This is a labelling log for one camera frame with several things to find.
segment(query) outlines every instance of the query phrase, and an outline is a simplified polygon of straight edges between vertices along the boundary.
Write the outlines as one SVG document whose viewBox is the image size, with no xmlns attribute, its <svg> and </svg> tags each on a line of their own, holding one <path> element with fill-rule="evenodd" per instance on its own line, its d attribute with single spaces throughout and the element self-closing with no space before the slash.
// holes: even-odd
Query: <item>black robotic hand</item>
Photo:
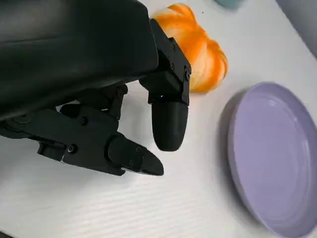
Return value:
<svg viewBox="0 0 317 238">
<path fill-rule="evenodd" d="M 2 136 L 39 141 L 39 154 L 75 166 L 163 175 L 154 154 L 117 131 L 125 84 L 139 80 L 158 148 L 177 150 L 185 134 L 191 67 L 145 6 L 2 1 L 0 52 Z"/>
</svg>

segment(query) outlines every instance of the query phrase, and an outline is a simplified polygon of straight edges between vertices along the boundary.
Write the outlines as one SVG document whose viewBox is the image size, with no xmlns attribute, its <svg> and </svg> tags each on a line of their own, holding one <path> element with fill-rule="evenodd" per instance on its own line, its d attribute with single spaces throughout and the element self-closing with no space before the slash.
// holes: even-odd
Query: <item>gray wall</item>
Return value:
<svg viewBox="0 0 317 238">
<path fill-rule="evenodd" d="M 277 0 L 294 28 L 317 57 L 317 0 Z"/>
</svg>

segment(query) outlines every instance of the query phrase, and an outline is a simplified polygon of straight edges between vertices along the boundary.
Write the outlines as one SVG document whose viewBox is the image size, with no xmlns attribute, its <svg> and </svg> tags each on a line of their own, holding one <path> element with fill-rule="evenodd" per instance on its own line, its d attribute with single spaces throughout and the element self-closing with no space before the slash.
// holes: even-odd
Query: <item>purple plate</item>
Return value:
<svg viewBox="0 0 317 238">
<path fill-rule="evenodd" d="M 279 236 L 317 223 L 317 130 L 286 88 L 260 83 L 242 98 L 229 129 L 229 163 L 250 212 Z"/>
</svg>

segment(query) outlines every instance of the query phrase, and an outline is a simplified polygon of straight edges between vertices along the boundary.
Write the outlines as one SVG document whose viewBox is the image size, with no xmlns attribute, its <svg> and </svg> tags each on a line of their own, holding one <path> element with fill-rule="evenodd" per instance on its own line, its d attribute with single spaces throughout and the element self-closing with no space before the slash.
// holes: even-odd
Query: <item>screw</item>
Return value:
<svg viewBox="0 0 317 238">
<path fill-rule="evenodd" d="M 188 81 L 190 79 L 190 73 L 187 69 L 185 69 L 185 79 Z"/>
<path fill-rule="evenodd" d="M 81 117 L 79 119 L 79 122 L 80 122 L 81 125 L 86 125 L 88 123 L 88 120 L 87 120 L 86 117 Z"/>
<path fill-rule="evenodd" d="M 190 74 L 189 74 L 189 72 L 187 71 L 186 72 L 186 80 L 188 81 L 190 79 Z"/>
<path fill-rule="evenodd" d="M 74 145 L 74 144 L 71 144 L 71 145 L 68 147 L 67 152 L 68 152 L 69 154 L 73 154 L 73 153 L 76 152 L 76 149 L 77 149 L 77 146 Z"/>
</svg>

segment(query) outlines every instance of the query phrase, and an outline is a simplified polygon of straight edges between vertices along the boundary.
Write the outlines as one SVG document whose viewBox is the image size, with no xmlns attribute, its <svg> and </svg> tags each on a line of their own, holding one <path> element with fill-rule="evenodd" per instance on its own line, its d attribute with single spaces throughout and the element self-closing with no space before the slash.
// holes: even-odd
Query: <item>white table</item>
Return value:
<svg viewBox="0 0 317 238">
<path fill-rule="evenodd" d="M 147 92 L 129 84 L 120 131 L 147 146 L 165 175 L 115 177 L 36 154 L 37 143 L 0 137 L 0 230 L 17 238 L 268 238 L 240 206 L 226 166 L 225 105 L 261 81 L 292 90 L 317 121 L 317 61 L 274 0 L 248 0 L 226 12 L 212 0 L 188 0 L 216 39 L 229 73 L 216 90 L 191 95 L 184 143 L 159 151 Z M 152 13 L 170 0 L 143 0 Z"/>
</svg>

